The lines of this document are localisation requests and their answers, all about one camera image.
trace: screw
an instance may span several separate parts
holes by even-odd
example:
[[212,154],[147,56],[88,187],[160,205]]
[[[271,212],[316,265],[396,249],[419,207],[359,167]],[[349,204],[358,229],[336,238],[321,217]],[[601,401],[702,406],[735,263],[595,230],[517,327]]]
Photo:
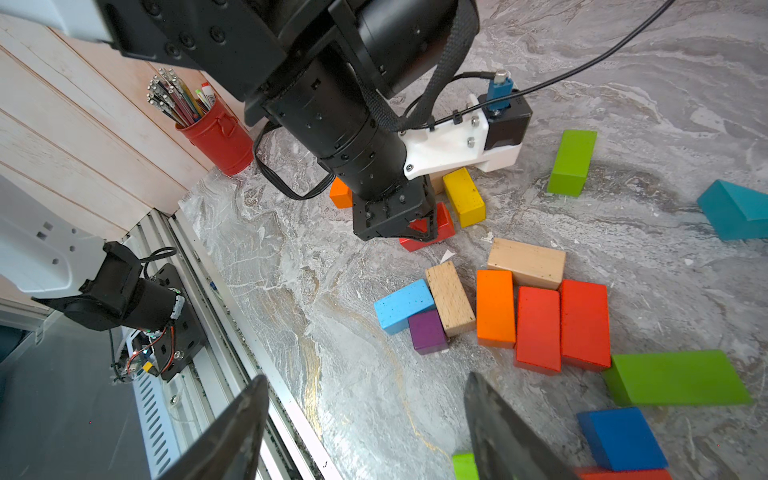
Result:
[[170,42],[165,44],[165,53],[167,53],[169,57],[173,58],[179,58],[181,56],[179,48]]
[[192,38],[192,35],[186,33],[185,31],[182,31],[179,34],[179,41],[181,44],[187,48],[193,48],[194,47],[194,38]]
[[214,25],[210,28],[210,37],[216,42],[216,43],[224,43],[224,30]]
[[157,17],[160,15],[161,13],[160,6],[157,3],[152,2],[152,0],[144,0],[141,4],[144,6],[144,10],[149,15],[152,15],[153,17]]

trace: dark blue block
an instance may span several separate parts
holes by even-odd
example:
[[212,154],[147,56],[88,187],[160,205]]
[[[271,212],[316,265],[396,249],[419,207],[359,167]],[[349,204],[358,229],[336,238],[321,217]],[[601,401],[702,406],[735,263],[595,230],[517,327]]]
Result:
[[721,240],[768,237],[766,194],[715,180],[697,202]]
[[600,467],[626,472],[669,465],[638,408],[584,412],[576,416]]

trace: yellow block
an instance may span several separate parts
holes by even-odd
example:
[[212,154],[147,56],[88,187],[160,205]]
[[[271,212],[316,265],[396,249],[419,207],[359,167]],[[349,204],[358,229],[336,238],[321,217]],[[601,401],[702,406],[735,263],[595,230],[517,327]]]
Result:
[[485,220],[485,202],[466,168],[445,175],[442,181],[462,228]]

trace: marble floor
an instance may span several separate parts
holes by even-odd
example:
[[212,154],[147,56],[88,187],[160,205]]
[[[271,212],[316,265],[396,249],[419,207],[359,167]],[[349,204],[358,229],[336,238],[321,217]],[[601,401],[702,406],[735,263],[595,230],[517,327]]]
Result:
[[[478,0],[482,30],[462,69],[508,69],[524,88],[599,55],[660,4]],[[394,108],[425,85],[411,85]],[[477,80],[452,84],[435,114],[484,90]],[[680,0],[614,57],[528,103],[518,163],[471,171],[487,220],[416,253],[393,239],[358,240],[351,211],[327,195],[296,202],[252,167],[235,178],[211,172],[182,209],[250,316],[240,327],[263,340],[345,478],[452,478],[451,454],[470,448],[470,371],[569,465],[593,465],[576,413],[614,406],[600,375],[516,369],[513,352],[480,347],[474,333],[419,356],[407,332],[379,328],[372,306],[423,278],[446,250],[474,303],[493,237],[560,248],[567,278],[608,285],[614,353],[722,349],[754,398],[644,408],[672,476],[768,478],[768,243],[720,241],[696,205],[718,178],[768,191],[766,0]],[[546,193],[568,128],[598,132],[579,198]],[[265,150],[297,191],[324,175],[284,131]]]

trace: red block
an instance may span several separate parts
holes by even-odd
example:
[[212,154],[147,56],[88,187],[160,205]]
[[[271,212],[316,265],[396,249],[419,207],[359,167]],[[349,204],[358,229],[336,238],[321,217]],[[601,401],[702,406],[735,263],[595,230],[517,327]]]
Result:
[[600,467],[581,467],[574,472],[581,480],[672,480],[672,475],[663,469],[612,472]]
[[545,375],[560,372],[560,293],[557,291],[520,287],[515,366]]
[[559,291],[563,362],[595,372],[610,368],[608,288],[563,280]]
[[[414,220],[409,226],[413,230],[418,230],[419,232],[426,232],[429,228],[427,219],[425,218]],[[456,230],[453,228],[453,219],[451,218],[451,214],[448,213],[448,208],[445,207],[445,204],[440,202],[437,204],[437,238],[427,243],[419,242],[418,240],[413,240],[410,238],[401,238],[400,245],[403,245],[409,252],[415,252],[419,248],[424,248],[427,245],[432,245],[433,243],[442,242],[446,238],[453,237],[454,235],[456,235]]]

